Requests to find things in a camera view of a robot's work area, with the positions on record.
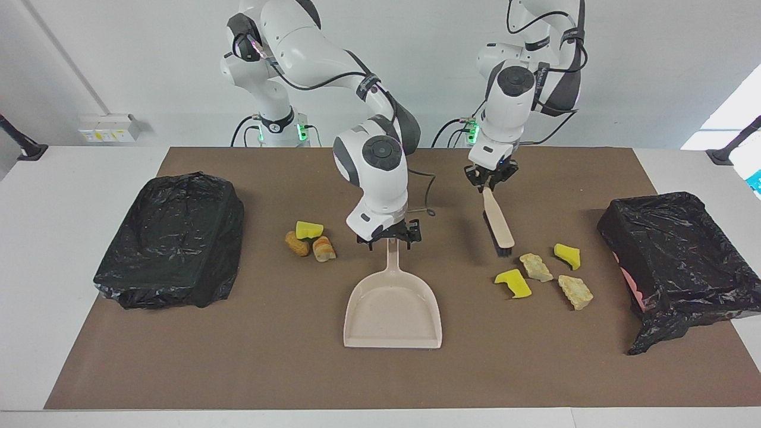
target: black plastic bag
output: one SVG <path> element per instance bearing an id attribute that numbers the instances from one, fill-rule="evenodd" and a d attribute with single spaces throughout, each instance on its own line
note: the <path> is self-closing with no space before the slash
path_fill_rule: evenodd
<path id="1" fill-rule="evenodd" d="M 597 224 L 632 291 L 642 329 L 628 351 L 761 312 L 761 280 L 695 195 L 614 200 Z"/>
<path id="2" fill-rule="evenodd" d="M 243 217 L 243 203 L 221 178 L 196 172 L 150 180 L 103 256 L 95 286 L 124 308 L 203 308 L 226 299 Z"/>

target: pink object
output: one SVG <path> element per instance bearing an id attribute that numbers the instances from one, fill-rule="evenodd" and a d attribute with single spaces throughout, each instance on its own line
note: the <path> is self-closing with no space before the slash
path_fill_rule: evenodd
<path id="1" fill-rule="evenodd" d="M 619 264 L 619 268 L 621 269 L 621 272 L 623 273 L 623 277 L 626 279 L 626 283 L 628 283 L 629 288 L 632 289 L 632 294 L 634 295 L 634 298 L 637 299 L 637 303 L 639 303 L 639 308 L 644 312 L 645 303 L 642 303 L 642 293 L 637 290 L 637 282 L 634 280 L 634 278 L 632 278 L 631 275 L 629 275 L 629 272 L 626 272 L 626 269 L 621 267 L 621 260 L 619 260 L 618 254 L 614 252 L 613 256 L 616 258 L 616 263 Z"/>

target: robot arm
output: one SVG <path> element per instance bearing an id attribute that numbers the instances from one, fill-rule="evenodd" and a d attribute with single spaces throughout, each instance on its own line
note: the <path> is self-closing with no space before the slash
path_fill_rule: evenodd
<path id="1" fill-rule="evenodd" d="M 359 58 L 325 38 L 311 1 L 243 0 L 240 12 L 228 22 L 236 58 L 226 63 L 235 84 L 240 82 L 260 102 L 261 115 L 267 119 L 263 124 L 278 122 L 282 129 L 292 115 L 285 89 L 268 81 L 272 77 L 279 76 L 298 90 L 324 86 L 353 90 L 373 116 L 339 134 L 333 146 L 341 175 L 364 191 L 346 223 L 367 242 L 392 226 L 397 230 L 404 225 L 406 155 L 416 150 L 420 139 L 415 117 Z M 251 64 L 246 65 L 246 78 L 235 78 L 234 67 L 242 66 L 237 61 Z"/>
<path id="2" fill-rule="evenodd" d="M 489 43 L 479 52 L 479 71 L 488 84 L 484 109 L 476 115 L 479 135 L 468 156 L 474 166 L 466 169 L 479 189 L 493 189 L 517 170 L 510 157 L 529 112 L 573 111 L 586 63 L 584 14 L 584 0 L 509 0 L 508 32 L 520 34 L 524 45 Z M 552 42 L 554 34 L 559 43 Z"/>

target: brown mat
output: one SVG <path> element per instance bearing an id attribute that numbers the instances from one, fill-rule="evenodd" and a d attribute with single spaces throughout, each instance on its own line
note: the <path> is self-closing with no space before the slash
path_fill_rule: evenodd
<path id="1" fill-rule="evenodd" d="M 240 274 L 208 308 L 125 311 L 98 299 L 46 409 L 336 409 L 761 405 L 761 375 L 731 323 L 696 327 L 626 356 L 638 320 L 613 256 L 595 230 L 611 199 L 653 194 L 630 149 L 526 148 L 497 188 L 517 247 L 497 258 L 463 150 L 421 151 L 410 167 L 438 174 L 423 242 L 402 251 L 441 309 L 440 350 L 347 349 L 354 285 L 384 267 L 344 218 L 361 192 L 329 149 L 171 149 L 160 175 L 204 171 L 234 184 L 246 206 Z M 427 184 L 410 178 L 410 205 Z M 296 220 L 321 222 L 339 258 L 298 258 L 282 239 Z M 571 273 L 556 242 L 581 248 Z M 572 311 L 556 283 L 530 280 L 510 300 L 496 274 L 541 255 L 557 276 L 583 278 L 595 299 Z"/>

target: bin covered with black bag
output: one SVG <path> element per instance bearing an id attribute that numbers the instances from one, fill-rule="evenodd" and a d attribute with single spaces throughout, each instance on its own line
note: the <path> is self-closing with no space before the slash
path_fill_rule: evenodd
<path id="1" fill-rule="evenodd" d="M 196 172 L 147 182 L 94 277 L 124 308 L 206 307 L 237 275 L 243 203 L 233 185 Z"/>
<path id="2" fill-rule="evenodd" d="M 696 325 L 761 312 L 761 280 L 697 196 L 614 200 L 597 224 L 642 319 L 629 355 Z"/>

